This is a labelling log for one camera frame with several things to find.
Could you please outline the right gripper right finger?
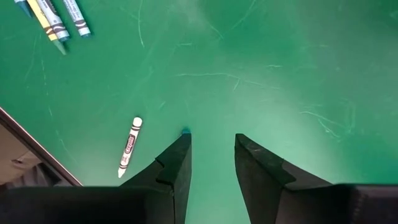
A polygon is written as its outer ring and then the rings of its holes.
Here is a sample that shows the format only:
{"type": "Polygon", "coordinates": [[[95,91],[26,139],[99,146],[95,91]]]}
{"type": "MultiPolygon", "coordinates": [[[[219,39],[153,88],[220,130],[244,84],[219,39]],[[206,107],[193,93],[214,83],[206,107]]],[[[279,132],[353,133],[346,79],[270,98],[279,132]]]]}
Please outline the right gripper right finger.
{"type": "Polygon", "coordinates": [[[244,134],[234,161],[251,223],[397,223],[397,186],[332,184],[244,134]]]}

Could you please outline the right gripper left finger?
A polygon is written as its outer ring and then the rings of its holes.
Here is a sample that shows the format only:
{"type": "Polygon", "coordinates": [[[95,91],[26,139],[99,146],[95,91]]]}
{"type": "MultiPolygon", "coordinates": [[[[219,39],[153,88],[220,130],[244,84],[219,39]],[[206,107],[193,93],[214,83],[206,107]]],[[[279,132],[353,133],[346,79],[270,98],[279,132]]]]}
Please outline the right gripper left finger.
{"type": "Polygon", "coordinates": [[[184,223],[192,135],[119,187],[24,187],[1,194],[1,223],[184,223]]]}

